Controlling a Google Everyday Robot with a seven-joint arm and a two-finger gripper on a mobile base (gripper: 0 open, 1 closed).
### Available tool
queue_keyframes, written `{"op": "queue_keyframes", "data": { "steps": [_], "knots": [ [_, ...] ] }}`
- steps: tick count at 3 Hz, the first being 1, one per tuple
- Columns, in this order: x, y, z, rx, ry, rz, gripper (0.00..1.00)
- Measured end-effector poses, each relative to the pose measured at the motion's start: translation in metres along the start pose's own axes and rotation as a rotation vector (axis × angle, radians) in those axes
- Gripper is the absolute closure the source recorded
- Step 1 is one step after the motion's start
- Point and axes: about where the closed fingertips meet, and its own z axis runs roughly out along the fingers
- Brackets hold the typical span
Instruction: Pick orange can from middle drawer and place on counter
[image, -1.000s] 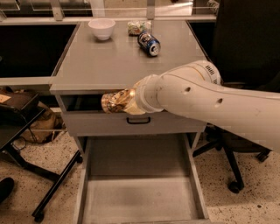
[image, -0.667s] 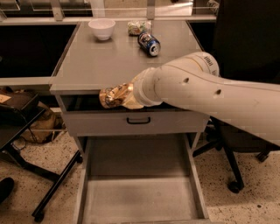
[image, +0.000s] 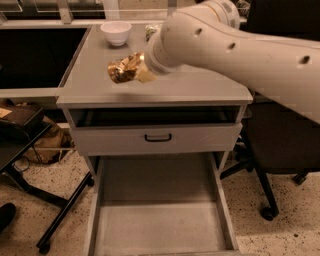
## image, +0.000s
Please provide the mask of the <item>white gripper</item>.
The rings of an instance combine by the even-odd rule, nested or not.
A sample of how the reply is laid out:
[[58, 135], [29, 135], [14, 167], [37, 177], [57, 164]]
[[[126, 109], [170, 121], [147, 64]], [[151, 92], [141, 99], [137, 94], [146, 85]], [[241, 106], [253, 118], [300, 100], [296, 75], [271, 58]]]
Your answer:
[[144, 61], [146, 65], [142, 63], [136, 73], [136, 79], [142, 83], [154, 81], [157, 78], [154, 73], [172, 73], [181, 66], [180, 62], [167, 53], [159, 34], [153, 34], [149, 39], [144, 48]]

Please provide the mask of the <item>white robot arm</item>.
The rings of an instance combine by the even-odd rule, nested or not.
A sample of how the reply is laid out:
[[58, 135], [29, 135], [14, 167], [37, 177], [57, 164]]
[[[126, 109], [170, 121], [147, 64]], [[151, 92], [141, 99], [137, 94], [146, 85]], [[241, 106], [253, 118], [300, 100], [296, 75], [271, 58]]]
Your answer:
[[228, 0], [207, 0], [168, 15], [144, 50], [156, 74], [182, 64], [218, 72], [320, 123], [320, 44], [239, 29]]

